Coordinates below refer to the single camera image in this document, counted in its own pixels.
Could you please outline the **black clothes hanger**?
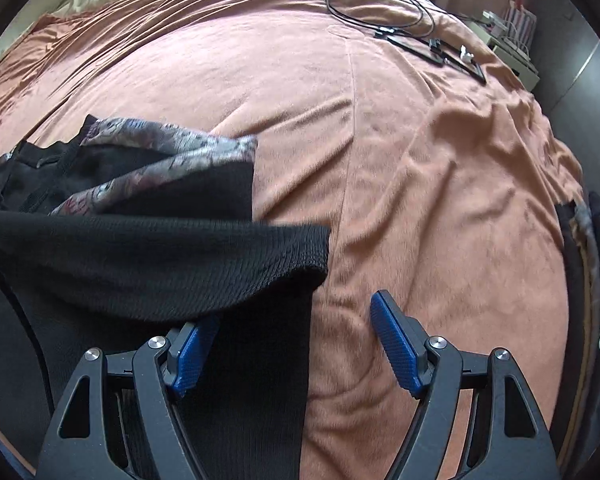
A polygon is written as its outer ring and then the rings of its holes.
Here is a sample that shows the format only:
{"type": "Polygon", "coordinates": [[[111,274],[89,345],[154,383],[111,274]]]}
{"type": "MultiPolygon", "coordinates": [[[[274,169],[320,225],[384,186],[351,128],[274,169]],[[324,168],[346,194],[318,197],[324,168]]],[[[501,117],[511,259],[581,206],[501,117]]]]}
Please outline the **black clothes hanger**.
{"type": "Polygon", "coordinates": [[[374,37],[387,41],[389,44],[409,54],[415,55],[427,63],[443,67],[449,66],[475,79],[483,86],[486,84],[481,65],[475,55],[466,46],[454,48],[439,38],[422,39],[392,34],[388,29],[375,32],[374,37]]]}

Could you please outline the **folded black printed shirt stack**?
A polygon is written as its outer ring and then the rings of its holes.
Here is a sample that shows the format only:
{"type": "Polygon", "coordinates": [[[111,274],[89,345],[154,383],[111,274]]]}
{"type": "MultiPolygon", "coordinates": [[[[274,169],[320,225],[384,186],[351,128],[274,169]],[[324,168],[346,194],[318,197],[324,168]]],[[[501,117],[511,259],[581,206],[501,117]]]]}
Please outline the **folded black printed shirt stack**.
{"type": "Polygon", "coordinates": [[[562,231],[568,333],[550,423],[560,475],[600,478],[600,194],[555,207],[562,231]]]}

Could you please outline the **striped gift bag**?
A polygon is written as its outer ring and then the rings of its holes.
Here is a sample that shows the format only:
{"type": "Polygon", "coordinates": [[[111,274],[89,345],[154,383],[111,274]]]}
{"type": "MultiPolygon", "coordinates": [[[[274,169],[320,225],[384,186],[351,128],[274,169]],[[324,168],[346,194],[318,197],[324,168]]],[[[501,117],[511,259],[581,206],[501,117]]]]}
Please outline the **striped gift bag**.
{"type": "Polygon", "coordinates": [[[525,54],[530,53],[538,18],[527,9],[524,0],[507,0],[504,11],[506,37],[525,54]]]}

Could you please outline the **white bedside cabinet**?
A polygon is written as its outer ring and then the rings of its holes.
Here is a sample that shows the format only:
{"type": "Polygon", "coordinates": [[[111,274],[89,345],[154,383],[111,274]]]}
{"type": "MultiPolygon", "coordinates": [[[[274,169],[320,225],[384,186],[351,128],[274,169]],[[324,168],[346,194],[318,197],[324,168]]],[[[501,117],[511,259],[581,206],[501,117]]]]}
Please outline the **white bedside cabinet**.
{"type": "Polygon", "coordinates": [[[520,54],[507,41],[499,40],[491,36],[483,27],[471,22],[469,29],[476,34],[494,54],[503,61],[516,75],[520,82],[528,91],[533,91],[540,75],[532,62],[524,55],[520,54]]]}

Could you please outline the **black t-shirt patterned shoulders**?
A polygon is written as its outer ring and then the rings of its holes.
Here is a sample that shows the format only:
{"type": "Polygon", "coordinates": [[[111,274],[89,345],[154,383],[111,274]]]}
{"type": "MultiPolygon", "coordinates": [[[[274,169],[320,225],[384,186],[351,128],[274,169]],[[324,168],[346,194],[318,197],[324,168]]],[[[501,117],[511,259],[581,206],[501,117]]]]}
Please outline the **black t-shirt patterned shoulders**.
{"type": "Polygon", "coordinates": [[[294,479],[329,230],[252,216],[258,140],[87,117],[0,158],[0,433],[40,479],[294,479]],[[184,398],[166,339],[213,316],[184,398]]]}

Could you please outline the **orange-brown bed blanket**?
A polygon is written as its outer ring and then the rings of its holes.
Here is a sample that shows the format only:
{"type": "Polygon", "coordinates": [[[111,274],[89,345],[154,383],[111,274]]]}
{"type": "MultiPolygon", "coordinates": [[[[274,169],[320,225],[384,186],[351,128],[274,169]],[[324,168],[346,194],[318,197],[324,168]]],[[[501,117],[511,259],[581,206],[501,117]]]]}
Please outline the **orange-brown bed blanket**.
{"type": "Polygon", "coordinates": [[[329,230],[312,296],[298,479],[377,479],[415,404],[368,302],[387,289],[469,351],[513,352],[545,418],[568,330],[555,207],[580,166],[539,103],[464,25],[478,84],[332,18],[325,0],[118,0],[43,18],[0,62],[0,157],[88,115],[258,140],[252,216],[329,230]]]}

